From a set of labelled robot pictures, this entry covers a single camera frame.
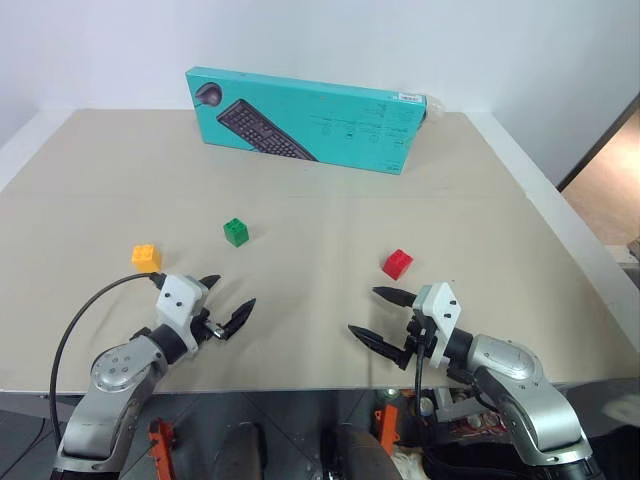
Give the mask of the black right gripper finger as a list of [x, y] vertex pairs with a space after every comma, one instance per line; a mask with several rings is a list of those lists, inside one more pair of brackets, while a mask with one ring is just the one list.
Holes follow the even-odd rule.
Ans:
[[367, 348], [391, 360], [401, 370], [406, 369], [409, 356], [405, 350], [386, 342], [381, 335], [369, 329], [355, 325], [349, 325], [348, 329]]
[[398, 288], [377, 286], [373, 287], [372, 291], [384, 300], [400, 307], [412, 307], [416, 300], [415, 294]]

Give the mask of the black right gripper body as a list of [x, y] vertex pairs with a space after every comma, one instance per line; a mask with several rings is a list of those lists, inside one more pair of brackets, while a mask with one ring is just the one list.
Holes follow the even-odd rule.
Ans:
[[410, 307], [413, 316], [407, 325], [408, 336], [404, 344], [404, 357], [410, 359], [418, 353], [418, 348], [423, 348], [422, 358], [430, 358], [433, 354], [436, 338], [437, 325], [434, 320], [435, 303], [434, 299], [425, 297], [419, 300], [417, 307], [414, 306], [417, 295], [413, 293], [404, 294], [404, 305]]

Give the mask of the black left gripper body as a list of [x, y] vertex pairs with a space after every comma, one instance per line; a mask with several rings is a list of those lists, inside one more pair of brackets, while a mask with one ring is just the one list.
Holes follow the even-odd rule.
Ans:
[[212, 323], [211, 313], [204, 307], [197, 315], [192, 318], [192, 335], [197, 343], [204, 343], [213, 338], [226, 341], [229, 338], [229, 329], [231, 321], [224, 324]]

